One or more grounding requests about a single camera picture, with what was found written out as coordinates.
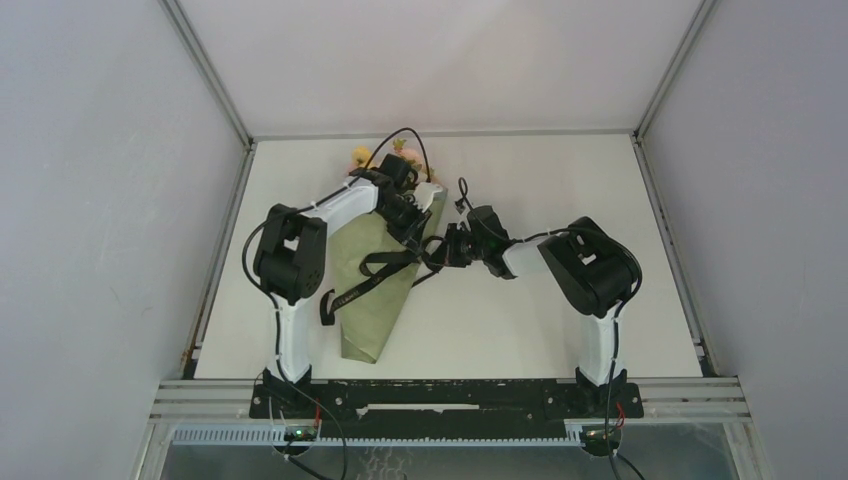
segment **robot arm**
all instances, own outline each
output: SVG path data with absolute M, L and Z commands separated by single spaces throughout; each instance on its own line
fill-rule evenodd
M 632 255 L 588 217 L 527 241 L 509 239 L 490 206 L 473 208 L 468 220 L 469 227 L 448 225 L 433 261 L 465 267 L 482 260 L 493 275 L 505 279 L 551 272 L 571 306 L 582 314 L 578 380 L 588 380 L 594 387 L 624 381 L 619 378 L 621 362 L 609 377 L 615 356 L 615 315 L 641 275 Z
M 311 210 L 298 214 L 276 205 L 269 212 L 269 218 L 280 220 L 263 230 L 253 270 L 280 305 L 275 312 L 280 335 L 268 365 L 272 375 L 298 382 L 309 372 L 307 331 L 316 310 L 315 292 L 324 277 L 327 237 L 359 215 L 376 211 L 386 219 L 389 233 L 424 256 L 425 262 L 465 267 L 482 260 L 493 275 L 505 279 L 550 271 L 569 303 L 583 315 L 578 381 L 601 387 L 619 380 L 623 370 L 619 363 L 609 378 L 616 342 L 614 312 L 629 298 L 640 275 L 624 247 L 588 217 L 529 241 L 511 240 L 492 208 L 482 206 L 470 212 L 470 228 L 448 225 L 442 244 L 427 254 L 420 247 L 420 233 L 442 188 L 421 183 L 409 201 L 398 194 L 408 187 L 404 167 L 403 160 L 387 157 L 379 170 L 360 172 L 357 178 L 362 181 L 346 184 L 346 191 Z
M 398 192 L 407 186 L 408 169 L 402 159 L 387 157 L 378 170 L 354 172 L 356 180 L 349 178 L 344 191 L 310 210 L 298 213 L 275 205 L 269 211 L 268 219 L 279 220 L 271 220 L 264 228 L 253 271 L 279 307 L 274 315 L 280 334 L 268 364 L 272 375 L 298 382 L 309 372 L 308 325 L 317 310 L 315 293 L 324 278 L 330 235 L 356 217 L 376 211 L 398 242 L 413 251 L 418 248 L 430 204 L 443 188 L 421 183 L 411 199 L 403 197 Z

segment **white table surface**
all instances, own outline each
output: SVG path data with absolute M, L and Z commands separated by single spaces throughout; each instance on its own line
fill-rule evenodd
M 260 142 L 203 339 L 196 378 L 254 378 L 274 341 L 267 298 L 244 278 L 240 254 L 275 203 L 302 206 L 344 179 L 350 152 L 380 139 Z M 632 377 L 699 377 L 701 371 L 636 157 L 626 135 L 425 138 L 450 189 L 442 226 L 457 219 L 456 179 L 475 205 L 491 204 L 513 237 L 589 215 L 627 246 L 644 271 L 621 320 L 621 358 Z M 319 290 L 331 286 L 325 278 Z M 314 378 L 570 378 L 579 314 L 553 277 L 491 276 L 482 264 L 444 269 L 413 289 L 376 364 L 340 357 L 339 326 L 310 327 Z

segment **gray wall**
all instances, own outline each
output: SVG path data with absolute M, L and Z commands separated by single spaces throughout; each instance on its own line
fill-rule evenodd
M 848 2 L 725 1 L 647 153 L 777 478 L 848 468 Z
M 155 0 L 0 12 L 0 478 L 126 478 L 241 147 Z

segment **aluminum frame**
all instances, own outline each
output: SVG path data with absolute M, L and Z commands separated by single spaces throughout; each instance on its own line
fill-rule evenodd
M 243 197 L 247 177 L 255 153 L 256 141 L 253 139 L 218 76 L 208 54 L 189 21 L 179 0 L 160 0 L 163 10 L 174 25 L 181 41 L 200 71 L 207 87 L 222 108 L 239 140 L 249 149 L 244 165 L 239 173 L 236 188 L 231 198 L 228 214 L 224 220 L 217 253 L 210 269 L 205 296 L 200 306 L 198 323 L 194 336 L 190 339 L 189 353 L 202 344 L 202 335 L 208 322 L 214 302 L 215 291 L 223 262 L 229 245 L 232 229 Z M 669 261 L 675 283 L 678 287 L 686 313 L 687 322 L 693 333 L 696 346 L 702 348 L 704 358 L 711 361 L 709 340 L 701 327 L 697 309 L 692 299 L 688 282 L 680 260 L 675 251 L 671 228 L 665 216 L 665 207 L 660 193 L 656 189 L 653 174 L 643 149 L 645 133 L 661 107 L 669 89 L 673 85 L 688 55 L 693 50 L 706 21 L 714 11 L 718 0 L 703 0 L 695 13 L 686 34 L 682 38 L 657 90 L 655 91 L 642 119 L 631 134 L 633 148 L 639 161 L 639 167 L 651 199 L 651 205 L 657 220 L 660 234 Z M 469 132 L 433 132 L 427 136 L 451 136 Z M 515 134 L 607 134 L 630 133 L 615 131 L 534 131 L 534 132 L 477 132 L 482 135 Z M 360 138 L 368 135 L 333 136 L 333 138 Z M 300 137 L 263 137 L 262 139 L 294 139 Z M 183 359 L 183 366 L 191 355 Z M 640 424 L 688 424 L 718 423 L 725 429 L 728 444 L 731 447 L 734 464 L 739 477 L 745 479 L 771 479 L 772 475 L 765 461 L 761 445 L 756 436 L 748 405 L 736 378 L 649 378 L 635 379 L 642 392 L 645 418 L 630 419 Z M 216 445 L 267 445 L 279 440 L 282 432 L 268 420 L 254 420 L 247 416 L 251 402 L 253 381 L 251 380 L 173 380 L 161 383 L 156 400 L 148 419 L 141 447 L 133 468 L 132 478 L 158 480 L 165 465 L 167 451 L 172 444 L 216 444 Z M 289 419 L 289 426 L 308 425 L 312 420 Z M 597 424 L 596 420 L 569 420 L 563 422 L 563 437 L 555 439 L 527 439 L 487 442 L 502 446 L 514 445 L 574 445 L 577 428 Z M 380 443 L 377 440 L 351 439 L 351 444 L 360 442 L 369 446 Z M 331 445 L 335 439 L 323 440 Z M 446 445 L 465 445 L 468 442 L 445 441 Z M 428 441 L 421 444 L 433 445 Z M 406 446 L 415 446 L 415 442 L 406 442 Z
M 630 424 L 722 424 L 741 479 L 769 479 L 763 470 L 750 411 L 736 378 L 641 378 L 633 380 L 642 394 L 645 417 Z M 571 383 L 571 379 L 560 382 Z M 168 448 L 174 445 L 264 446 L 282 444 L 285 428 L 309 426 L 312 419 L 251 419 L 252 380 L 163 381 L 148 419 L 144 442 L 133 478 L 158 480 Z M 349 438 L 350 446 L 580 446 L 578 433 L 599 419 L 563 422 L 562 436 L 503 440 L 386 440 Z M 338 438 L 322 438 L 322 446 L 340 445 Z

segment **yellow flower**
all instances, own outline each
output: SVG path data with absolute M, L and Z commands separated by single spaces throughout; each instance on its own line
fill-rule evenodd
M 356 147 L 353 149 L 353 153 L 350 154 L 350 159 L 356 166 L 355 168 L 364 167 L 368 163 L 369 158 L 371 158 L 371 150 L 368 150 L 368 147 Z

